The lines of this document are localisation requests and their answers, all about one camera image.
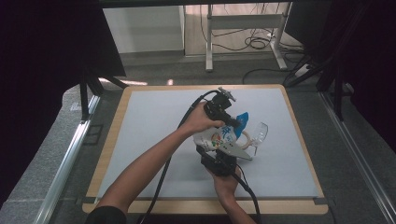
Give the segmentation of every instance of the sleeve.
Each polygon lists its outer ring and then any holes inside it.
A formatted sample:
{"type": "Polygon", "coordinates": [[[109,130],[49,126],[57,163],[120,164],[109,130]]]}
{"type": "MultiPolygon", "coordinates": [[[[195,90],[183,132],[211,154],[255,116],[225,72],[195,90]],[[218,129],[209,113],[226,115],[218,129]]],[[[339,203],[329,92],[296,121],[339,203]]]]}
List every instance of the sleeve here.
{"type": "Polygon", "coordinates": [[[113,206],[95,208],[87,217],[85,224],[126,224],[126,216],[113,206]]]}

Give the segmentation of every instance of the person's left hand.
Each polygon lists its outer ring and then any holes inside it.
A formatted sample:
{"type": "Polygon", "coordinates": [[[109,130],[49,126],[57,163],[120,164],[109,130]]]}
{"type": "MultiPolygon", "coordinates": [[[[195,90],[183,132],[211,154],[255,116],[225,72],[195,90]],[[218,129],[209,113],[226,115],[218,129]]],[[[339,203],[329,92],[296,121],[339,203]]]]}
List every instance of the person's left hand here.
{"type": "Polygon", "coordinates": [[[221,127],[225,123],[221,120],[211,120],[204,111],[206,102],[199,103],[190,113],[180,128],[186,129],[190,134],[199,133],[212,127],[221,127]]]}

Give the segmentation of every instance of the white wall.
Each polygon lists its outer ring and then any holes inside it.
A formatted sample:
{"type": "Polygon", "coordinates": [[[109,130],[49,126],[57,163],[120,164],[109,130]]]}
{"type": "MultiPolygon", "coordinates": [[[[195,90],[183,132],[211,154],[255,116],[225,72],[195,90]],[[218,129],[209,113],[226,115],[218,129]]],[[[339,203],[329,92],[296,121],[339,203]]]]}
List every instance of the white wall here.
{"type": "Polygon", "coordinates": [[[119,53],[183,50],[182,7],[105,8],[119,53]]]}

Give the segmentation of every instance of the table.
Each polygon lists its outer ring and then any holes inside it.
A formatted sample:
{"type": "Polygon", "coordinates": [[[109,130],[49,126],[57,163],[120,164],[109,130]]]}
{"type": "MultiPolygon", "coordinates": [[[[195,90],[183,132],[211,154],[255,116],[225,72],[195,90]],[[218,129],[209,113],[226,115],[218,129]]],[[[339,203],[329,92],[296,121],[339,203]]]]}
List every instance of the table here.
{"type": "MultiPolygon", "coordinates": [[[[91,212],[108,185],[133,158],[172,132],[178,125],[177,119],[181,119],[200,93],[215,90],[218,87],[126,88],[86,194],[83,210],[87,213],[91,212]]],[[[254,129],[253,126],[258,120],[267,118],[265,122],[269,126],[269,133],[263,145],[259,147],[258,156],[254,157],[253,161],[239,161],[247,175],[250,187],[258,197],[262,212],[264,214],[316,215],[327,213],[328,205],[284,88],[280,85],[222,87],[231,91],[237,99],[227,110],[229,114],[236,115],[235,113],[245,109],[249,113],[249,122],[246,127],[248,133],[252,131],[252,128],[254,129]],[[285,137],[283,141],[279,141],[281,134],[285,137]]],[[[167,174],[170,177],[165,178],[159,201],[156,202],[152,213],[225,214],[217,201],[211,177],[199,163],[200,156],[194,149],[192,140],[187,139],[173,156],[167,174]]],[[[154,178],[132,203],[129,212],[145,213],[147,211],[151,202],[150,196],[153,195],[156,184],[156,178],[154,178]]],[[[238,203],[247,213],[255,213],[248,194],[238,189],[235,195],[238,203]]]]}

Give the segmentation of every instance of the white surface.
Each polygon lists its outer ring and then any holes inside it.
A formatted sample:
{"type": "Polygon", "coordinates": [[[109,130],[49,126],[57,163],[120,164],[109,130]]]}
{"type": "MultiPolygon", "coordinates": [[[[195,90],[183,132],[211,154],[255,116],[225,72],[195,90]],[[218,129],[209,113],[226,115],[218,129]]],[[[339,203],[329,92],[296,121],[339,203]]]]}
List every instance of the white surface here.
{"type": "MultiPolygon", "coordinates": [[[[172,132],[189,106],[206,91],[136,91],[131,95],[119,138],[100,187],[100,198],[118,174],[137,156],[172,132]]],[[[263,121],[268,134],[253,161],[238,160],[257,197],[316,197],[318,191],[307,165],[290,112],[280,89],[232,90],[236,102],[227,112],[249,113],[250,134],[263,121]]],[[[247,153],[254,154],[254,147],[247,153]]],[[[174,154],[160,197],[216,197],[213,179],[200,163],[192,137],[174,154]]],[[[152,197],[161,176],[139,197],[152,197]]],[[[238,187],[237,197],[249,197],[238,187]]]]}
{"type": "Polygon", "coordinates": [[[104,8],[119,53],[182,50],[183,6],[104,8]]]}

